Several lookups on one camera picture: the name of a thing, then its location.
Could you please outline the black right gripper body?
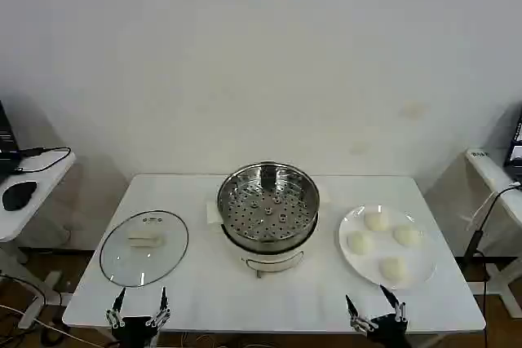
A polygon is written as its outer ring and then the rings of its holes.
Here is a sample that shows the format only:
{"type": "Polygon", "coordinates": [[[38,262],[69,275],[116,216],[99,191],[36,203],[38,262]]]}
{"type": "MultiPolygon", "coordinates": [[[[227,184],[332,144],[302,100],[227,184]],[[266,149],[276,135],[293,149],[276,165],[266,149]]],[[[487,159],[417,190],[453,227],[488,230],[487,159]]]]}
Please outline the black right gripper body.
{"type": "Polygon", "coordinates": [[[370,320],[372,329],[366,332],[366,337],[374,343],[387,348],[410,348],[406,338],[408,321],[404,317],[398,320],[395,315],[382,315],[370,320]]]}

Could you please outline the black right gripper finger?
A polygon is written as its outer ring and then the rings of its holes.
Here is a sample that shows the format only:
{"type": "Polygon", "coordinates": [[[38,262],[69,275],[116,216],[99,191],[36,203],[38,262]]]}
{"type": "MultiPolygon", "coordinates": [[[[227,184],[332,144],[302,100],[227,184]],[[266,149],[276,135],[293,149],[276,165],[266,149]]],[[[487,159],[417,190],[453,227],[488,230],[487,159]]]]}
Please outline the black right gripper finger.
{"type": "Polygon", "coordinates": [[[386,322],[394,321],[400,324],[407,324],[408,320],[405,314],[406,304],[404,302],[400,302],[397,299],[396,295],[392,293],[390,290],[388,290],[385,286],[380,284],[379,287],[382,290],[384,297],[387,299],[388,303],[393,309],[393,312],[387,315],[380,316],[378,320],[386,322]]]}
{"type": "Polygon", "coordinates": [[[358,332],[373,332],[378,328],[378,325],[375,324],[370,319],[361,316],[356,309],[356,306],[350,299],[350,297],[346,294],[346,303],[347,303],[347,311],[350,318],[350,325],[358,332]]]}

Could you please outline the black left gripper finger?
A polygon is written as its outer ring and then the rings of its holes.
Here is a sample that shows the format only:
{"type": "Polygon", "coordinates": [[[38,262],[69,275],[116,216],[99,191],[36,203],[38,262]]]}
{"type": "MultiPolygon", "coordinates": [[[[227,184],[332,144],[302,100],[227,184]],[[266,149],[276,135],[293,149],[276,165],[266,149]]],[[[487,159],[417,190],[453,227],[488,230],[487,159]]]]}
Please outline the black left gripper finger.
{"type": "Polygon", "coordinates": [[[170,318],[170,308],[168,297],[166,295],[166,287],[161,290],[161,300],[158,312],[147,322],[151,328],[162,328],[166,321],[170,318]]]}
{"type": "Polygon", "coordinates": [[[106,320],[111,328],[123,328],[125,322],[120,314],[122,303],[126,294],[126,287],[116,296],[114,303],[110,309],[105,312],[106,320]]]}

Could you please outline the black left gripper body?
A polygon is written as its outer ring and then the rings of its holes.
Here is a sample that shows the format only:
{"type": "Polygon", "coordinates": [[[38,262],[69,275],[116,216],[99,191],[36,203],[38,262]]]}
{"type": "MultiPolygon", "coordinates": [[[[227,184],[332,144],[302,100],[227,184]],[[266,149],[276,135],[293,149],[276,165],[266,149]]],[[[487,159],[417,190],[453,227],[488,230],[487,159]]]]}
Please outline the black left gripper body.
{"type": "Polygon", "coordinates": [[[123,325],[112,327],[112,335],[122,348],[152,347],[157,336],[157,323],[150,316],[124,317],[123,325]]]}

